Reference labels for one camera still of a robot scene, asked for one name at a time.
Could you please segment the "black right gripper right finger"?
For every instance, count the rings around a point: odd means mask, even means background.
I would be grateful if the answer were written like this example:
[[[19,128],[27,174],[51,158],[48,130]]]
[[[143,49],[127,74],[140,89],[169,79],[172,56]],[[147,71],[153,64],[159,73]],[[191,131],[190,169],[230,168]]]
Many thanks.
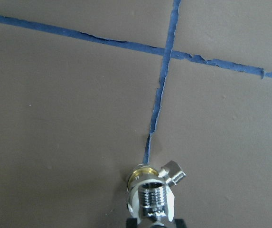
[[[174,223],[176,228],[187,228],[187,225],[183,219],[176,219]]]

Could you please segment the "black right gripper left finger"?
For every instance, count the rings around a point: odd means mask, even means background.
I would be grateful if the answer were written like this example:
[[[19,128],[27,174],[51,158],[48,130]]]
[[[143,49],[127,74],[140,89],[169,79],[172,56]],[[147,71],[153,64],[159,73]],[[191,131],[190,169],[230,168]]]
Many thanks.
[[[136,219],[127,219],[126,228],[138,228],[138,221]]]

